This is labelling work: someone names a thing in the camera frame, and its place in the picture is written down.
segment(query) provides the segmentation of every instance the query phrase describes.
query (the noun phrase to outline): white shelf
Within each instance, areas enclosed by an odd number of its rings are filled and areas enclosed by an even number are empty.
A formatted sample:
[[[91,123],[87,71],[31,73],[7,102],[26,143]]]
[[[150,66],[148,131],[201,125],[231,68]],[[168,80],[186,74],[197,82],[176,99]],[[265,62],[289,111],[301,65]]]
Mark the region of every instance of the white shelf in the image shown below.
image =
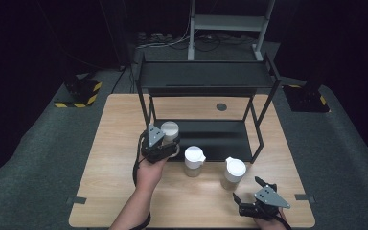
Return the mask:
[[[265,38],[265,31],[270,21],[271,12],[275,0],[267,0],[268,7],[265,16],[236,16],[236,15],[212,15],[196,14],[196,0],[191,3],[190,21],[190,43],[188,46],[188,60],[194,60],[195,30],[214,30],[214,31],[248,31],[259,32],[257,44],[253,45],[253,52],[256,60],[263,60],[261,47]]]
[[[251,31],[262,30],[263,16],[232,16],[232,15],[195,15],[194,27],[197,30]]]

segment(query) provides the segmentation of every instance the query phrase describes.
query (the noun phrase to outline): forearm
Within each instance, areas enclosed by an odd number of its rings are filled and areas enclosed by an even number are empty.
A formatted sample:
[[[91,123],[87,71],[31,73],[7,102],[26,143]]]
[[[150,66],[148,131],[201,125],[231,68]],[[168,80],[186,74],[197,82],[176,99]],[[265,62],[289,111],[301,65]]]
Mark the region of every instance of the forearm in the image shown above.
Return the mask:
[[[148,217],[153,191],[136,189],[109,229],[131,229]]]

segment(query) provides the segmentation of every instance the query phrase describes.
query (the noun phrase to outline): black wire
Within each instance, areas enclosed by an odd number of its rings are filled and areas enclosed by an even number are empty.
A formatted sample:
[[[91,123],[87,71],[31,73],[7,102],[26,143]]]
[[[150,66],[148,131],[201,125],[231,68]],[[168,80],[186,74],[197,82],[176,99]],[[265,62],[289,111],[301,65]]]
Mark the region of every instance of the black wire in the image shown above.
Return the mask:
[[[176,44],[180,44],[180,45],[185,44],[185,47],[183,47],[183,48],[174,47],[174,45],[176,45]],[[172,49],[175,49],[175,50],[186,50],[186,49],[188,49],[188,45],[189,45],[188,42],[178,42],[176,44],[170,45],[169,47],[172,48]]]
[[[163,37],[163,38],[161,38],[160,36],[156,35],[155,40],[157,40],[160,43],[168,44],[168,42],[173,41],[173,38],[172,37],[167,37],[167,38]]]
[[[115,85],[113,85],[112,91],[110,91],[110,93],[111,93],[111,94],[113,94],[113,91],[115,90],[116,85],[119,83],[119,80],[121,79],[122,75],[125,73],[125,70],[126,70],[126,69],[127,69],[127,68],[125,67],[125,68],[124,68],[124,71],[122,71],[122,74],[119,76],[118,80],[116,80]]]
[[[101,10],[103,11],[103,18],[105,19],[105,22],[106,22],[106,27],[108,29],[108,32],[109,32],[109,35],[110,35],[110,38],[112,41],[114,41],[113,39],[113,35],[112,35],[112,32],[110,31],[110,27],[109,27],[109,23],[106,19],[106,14],[105,14],[105,11],[104,11],[104,5],[103,5],[103,1],[100,1],[100,5],[101,5]],[[115,47],[115,42],[112,42],[112,47],[113,47],[113,51],[115,52],[115,55],[116,57],[118,56],[118,52],[117,52],[117,49]]]
[[[143,131],[142,134],[140,134],[139,136],[139,141],[137,142],[137,152],[136,152],[136,160],[134,161],[134,165],[133,165],[133,171],[132,171],[132,177],[133,177],[133,183],[136,186],[136,182],[137,182],[137,170],[139,169],[139,164],[141,162],[139,162],[139,157],[140,157],[140,146],[142,144],[142,139],[145,138],[145,135],[148,134],[147,131]]]
[[[88,63],[88,62],[86,62],[84,60],[81,60],[78,57],[75,57],[75,56],[71,55],[70,53],[68,53],[67,51],[65,51],[64,48],[61,46],[61,43],[59,42],[59,39],[58,39],[58,37],[57,37],[57,35],[55,33],[55,30],[53,29],[53,26],[52,26],[52,24],[49,21],[49,18],[47,17],[46,13],[44,12],[43,8],[41,7],[40,2],[38,0],[36,0],[36,3],[38,4],[38,7],[39,7],[41,13],[43,14],[44,20],[46,21],[47,26],[49,27],[49,29],[52,32],[54,38],[56,39],[57,46],[59,47],[59,49],[61,50],[62,53],[64,53],[66,56],[68,56],[68,57],[70,57],[72,59],[75,59],[75,60],[77,60],[77,61],[79,61],[79,62],[81,62],[83,64],[88,65],[88,66],[95,67],[95,68],[98,68],[98,69],[103,69],[103,70],[106,69],[106,68],[103,68],[101,66],[98,66],[98,65],[95,65],[95,64],[91,64],[91,63]]]
[[[283,225],[286,227],[287,230],[291,230],[291,226],[289,226],[289,224],[283,218],[279,218],[277,216],[274,216],[273,218],[276,219],[277,221],[283,223]]]
[[[192,2],[190,2],[190,10],[189,10],[189,15],[188,15],[188,23],[187,23],[187,29],[186,29],[186,31],[185,31],[185,33],[184,33],[184,35],[181,37],[181,38],[179,38],[178,39],[178,41],[176,41],[176,42],[173,42],[173,43],[169,43],[169,42],[165,42],[165,39],[164,40],[162,40],[162,42],[160,42],[159,44],[155,44],[155,45],[152,45],[152,44],[147,44],[147,45],[141,45],[141,46],[139,46],[139,47],[136,47],[136,48],[146,48],[146,47],[166,47],[166,46],[172,46],[172,45],[174,45],[174,44],[176,44],[176,43],[179,43],[179,42],[181,42],[181,41],[184,41],[184,40],[186,40],[186,39],[188,39],[188,37],[186,37],[186,35],[187,35],[187,32],[188,32],[188,30],[189,30],[189,28],[190,28],[190,24],[191,24],[191,8],[192,8]]]
[[[216,50],[216,49],[217,49],[217,47],[219,47],[219,45],[220,45],[220,39],[216,39],[215,41],[217,41],[217,42],[218,42],[218,44],[217,44],[215,47],[213,47],[212,49],[208,49],[208,50],[202,50],[202,49],[199,49],[198,47],[196,47],[196,43],[194,44],[194,47],[195,47],[198,51],[200,51],[200,52],[210,52],[210,51]]]
[[[138,162],[138,165],[140,165],[140,163],[142,163],[142,161],[144,161],[144,160],[146,160],[146,158],[143,158],[142,160],[140,160],[139,162]]]
[[[216,41],[221,41],[221,39],[216,34],[209,34],[208,36],[201,36],[199,40],[203,43],[214,43]]]
[[[134,93],[134,76],[133,76],[133,68],[132,65],[130,65],[130,75],[129,75],[129,79],[130,79],[130,93]]]
[[[232,38],[234,38],[233,36],[227,36],[227,37],[221,37],[217,34],[210,34],[210,36],[214,36],[216,39],[219,39],[221,44],[225,44],[225,45],[243,45],[243,44],[247,44],[247,43],[250,43],[250,42],[253,42],[253,41],[256,41],[255,38],[250,38],[250,39],[244,39],[244,40],[241,40],[241,41],[238,41],[238,42],[225,42],[225,41],[229,41],[229,40],[232,40]]]

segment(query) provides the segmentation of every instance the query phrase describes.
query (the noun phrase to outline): gray carpet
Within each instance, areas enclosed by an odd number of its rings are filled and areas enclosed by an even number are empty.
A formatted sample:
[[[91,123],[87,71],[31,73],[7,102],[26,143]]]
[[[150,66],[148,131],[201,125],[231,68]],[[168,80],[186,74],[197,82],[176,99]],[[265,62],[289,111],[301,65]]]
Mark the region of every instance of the gray carpet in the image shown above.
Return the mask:
[[[209,49],[211,44],[197,43]],[[264,44],[273,57],[278,44]],[[186,59],[186,50],[146,48],[147,59]],[[250,44],[221,44],[195,59],[253,59]],[[130,93],[130,69],[115,93]],[[121,75],[104,70],[97,100],[86,108],[55,108],[52,103],[24,135],[13,158],[0,169],[0,229],[73,229],[72,205],[107,96]],[[282,84],[304,84],[282,78]],[[273,103],[311,204],[312,229],[368,229],[368,149],[333,92],[322,87],[331,113],[291,112],[283,90]]]

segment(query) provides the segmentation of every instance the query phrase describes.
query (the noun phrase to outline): metal rack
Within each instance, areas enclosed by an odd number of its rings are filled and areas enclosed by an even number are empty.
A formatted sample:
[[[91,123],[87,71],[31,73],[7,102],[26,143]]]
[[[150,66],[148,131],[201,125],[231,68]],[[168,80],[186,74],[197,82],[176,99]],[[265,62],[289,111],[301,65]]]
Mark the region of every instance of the metal rack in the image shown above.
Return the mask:
[[[223,30],[259,32],[257,44],[253,45],[256,60],[263,60],[261,48],[265,38],[265,31],[270,21],[275,0],[269,0],[265,16],[235,16],[196,14],[196,0],[192,0],[190,21],[190,44],[188,46],[188,60],[194,60],[195,30]]]
[[[189,146],[201,147],[207,161],[224,161],[229,153],[251,163],[258,157],[264,146],[260,124],[280,84],[277,69],[268,56],[260,61],[147,61],[142,56],[135,79],[146,124],[153,118],[156,127],[166,121],[174,121],[180,127],[181,151],[172,160],[182,161]],[[259,116],[253,105],[258,89],[269,89]],[[143,90],[149,95],[149,107]],[[238,120],[166,120],[157,117],[155,97],[243,97],[249,100],[243,117]],[[249,110],[259,139],[254,154],[245,126]]]

